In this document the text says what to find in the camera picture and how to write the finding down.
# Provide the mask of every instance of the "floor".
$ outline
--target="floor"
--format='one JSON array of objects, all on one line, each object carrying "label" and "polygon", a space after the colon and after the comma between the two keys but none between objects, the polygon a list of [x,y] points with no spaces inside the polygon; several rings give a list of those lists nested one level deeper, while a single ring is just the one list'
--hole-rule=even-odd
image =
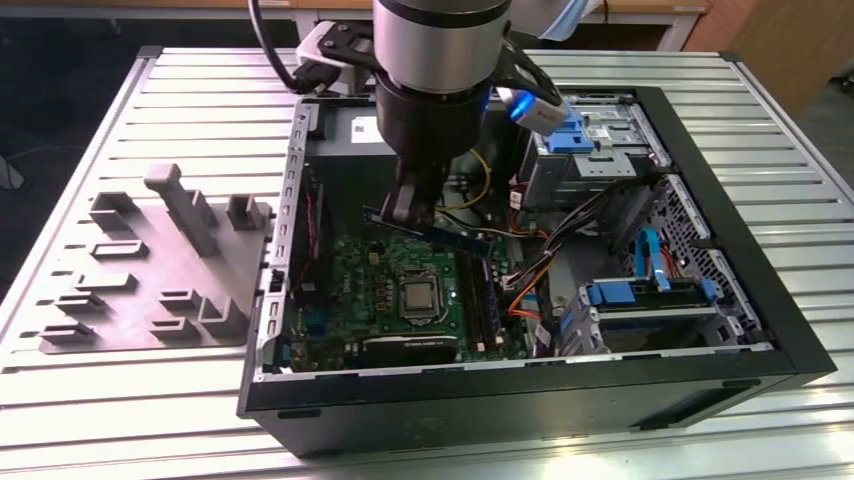
[{"label": "floor", "polygon": [[[12,163],[26,179],[21,189],[0,191],[0,300],[139,47],[255,46],[245,22],[217,22],[215,36],[211,26],[209,22],[122,21],[118,32],[102,21],[57,24],[45,20],[0,20],[0,39],[16,40],[0,43],[0,64],[18,67],[0,72],[0,154],[8,158],[25,153]],[[48,48],[36,41],[29,33],[34,30],[41,32],[41,39],[48,32],[57,47]],[[295,45],[295,29],[287,22],[276,22],[272,34],[276,45]],[[37,62],[33,58],[49,61]],[[854,95],[830,84],[795,120],[846,181],[854,184]]]}]

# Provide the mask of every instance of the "metal workbench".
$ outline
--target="metal workbench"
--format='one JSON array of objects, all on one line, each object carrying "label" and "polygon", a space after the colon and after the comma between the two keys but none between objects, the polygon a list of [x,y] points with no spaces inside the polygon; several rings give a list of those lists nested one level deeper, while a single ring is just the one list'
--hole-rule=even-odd
[{"label": "metal workbench", "polygon": [[[16,478],[838,478],[854,474],[854,199],[739,63],[715,54],[533,52],[562,85],[664,89],[839,371],[683,431],[305,462],[235,416],[243,348],[48,356],[34,335],[93,238],[100,191],[155,203],[152,162],[208,202],[276,203],[296,97],[257,50],[147,50],[0,308],[0,475]],[[289,51],[285,63],[293,64]]]}]

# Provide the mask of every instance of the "blue latch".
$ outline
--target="blue latch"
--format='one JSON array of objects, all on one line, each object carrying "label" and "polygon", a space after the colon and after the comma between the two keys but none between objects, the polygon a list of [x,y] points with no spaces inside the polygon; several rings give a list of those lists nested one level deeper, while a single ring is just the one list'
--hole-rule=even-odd
[{"label": "blue latch", "polygon": [[584,133],[584,117],[570,107],[570,114],[555,133],[545,137],[549,153],[590,153],[595,145]]},{"label": "blue latch", "polygon": [[703,287],[703,294],[706,295],[706,300],[708,300],[708,303],[714,303],[714,301],[718,299],[718,284],[715,283],[714,280],[708,278],[703,278],[699,281],[699,284]]},{"label": "blue latch", "polygon": [[596,283],[604,303],[635,303],[635,294],[628,282]]},{"label": "blue latch", "polygon": [[646,277],[646,250],[648,249],[651,276],[658,283],[662,292],[670,291],[667,273],[664,273],[664,258],[662,257],[662,247],[658,242],[658,232],[654,228],[642,228],[635,240],[635,276]]}]

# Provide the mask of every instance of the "blue plastic tab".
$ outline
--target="blue plastic tab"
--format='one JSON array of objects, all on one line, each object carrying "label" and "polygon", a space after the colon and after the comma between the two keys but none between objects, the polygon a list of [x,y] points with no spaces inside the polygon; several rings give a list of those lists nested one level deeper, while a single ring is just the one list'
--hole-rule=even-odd
[{"label": "blue plastic tab", "polygon": [[578,114],[575,109],[570,107],[566,119],[563,120],[563,125],[557,127],[559,131],[566,132],[579,132],[582,133],[582,127],[584,126],[584,117]]},{"label": "blue plastic tab", "polygon": [[658,283],[662,292],[670,291],[670,282],[664,273],[664,257],[662,257],[662,248],[658,243],[658,232],[654,228],[642,228],[638,232],[635,240],[635,276],[646,277],[646,259],[647,250],[650,265],[652,267],[652,278]]},{"label": "blue plastic tab", "polygon": [[587,285],[587,298],[590,298],[591,305],[602,304],[602,291],[599,290],[599,285]]},{"label": "blue plastic tab", "polygon": [[703,278],[699,281],[699,284],[703,287],[706,300],[708,300],[710,303],[714,303],[714,301],[718,300],[718,285],[715,284],[715,281],[708,278]]},{"label": "blue plastic tab", "polygon": [[635,294],[628,282],[603,282],[596,284],[604,303],[635,303]]},{"label": "blue plastic tab", "polygon": [[570,107],[563,125],[545,137],[549,153],[590,153],[595,145],[584,133],[584,117]]},{"label": "blue plastic tab", "polygon": [[563,333],[563,330],[566,330],[566,327],[568,327],[570,323],[572,323],[574,316],[575,314],[572,313],[572,310],[570,310],[563,316],[563,320],[560,321],[560,333]]},{"label": "blue plastic tab", "polygon": [[584,132],[571,132],[563,128],[548,135],[545,144],[551,153],[590,153],[595,148]]}]

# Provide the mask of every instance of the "grey plastic holder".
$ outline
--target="grey plastic holder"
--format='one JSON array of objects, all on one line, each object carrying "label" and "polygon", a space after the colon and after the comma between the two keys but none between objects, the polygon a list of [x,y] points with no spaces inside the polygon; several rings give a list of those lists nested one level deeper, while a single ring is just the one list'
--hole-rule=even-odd
[{"label": "grey plastic holder", "polygon": [[199,325],[216,338],[245,337],[249,321],[231,298],[225,299],[225,308],[219,309],[207,298],[199,311]]},{"label": "grey plastic holder", "polygon": [[104,232],[129,230],[124,215],[139,212],[133,200],[124,192],[101,192],[94,197],[89,218]]},{"label": "grey plastic holder", "polygon": [[180,184],[181,170],[173,163],[157,163],[145,174],[145,186],[157,192],[169,211],[169,217],[184,232],[187,240],[200,257],[209,257],[219,252],[216,240],[208,231],[211,207],[207,201],[199,200],[200,192],[189,195]]},{"label": "grey plastic holder", "polygon": [[164,318],[151,322],[148,329],[151,334],[160,340],[187,340],[199,336],[196,326],[189,323],[187,317]]}]

